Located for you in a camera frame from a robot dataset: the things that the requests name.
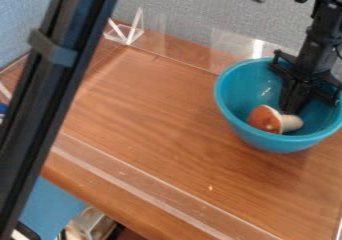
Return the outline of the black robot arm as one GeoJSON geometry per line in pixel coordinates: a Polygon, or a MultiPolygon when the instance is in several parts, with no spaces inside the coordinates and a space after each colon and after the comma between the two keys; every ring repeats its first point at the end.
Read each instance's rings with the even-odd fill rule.
{"type": "Polygon", "coordinates": [[[342,60],[342,0],[316,0],[312,19],[298,56],[276,50],[269,64],[282,79],[278,104],[288,114],[298,113],[313,98],[331,106],[340,103],[342,79],[333,67],[342,60]]]}

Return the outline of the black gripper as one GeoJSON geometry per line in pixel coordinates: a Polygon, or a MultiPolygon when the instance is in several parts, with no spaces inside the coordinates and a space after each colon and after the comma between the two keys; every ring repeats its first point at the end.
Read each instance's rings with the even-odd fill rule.
{"type": "Polygon", "coordinates": [[[323,73],[301,72],[297,57],[281,49],[274,51],[269,70],[282,79],[280,108],[284,112],[298,113],[312,98],[321,99],[331,106],[339,105],[342,80],[337,79],[331,70],[323,73]]]}

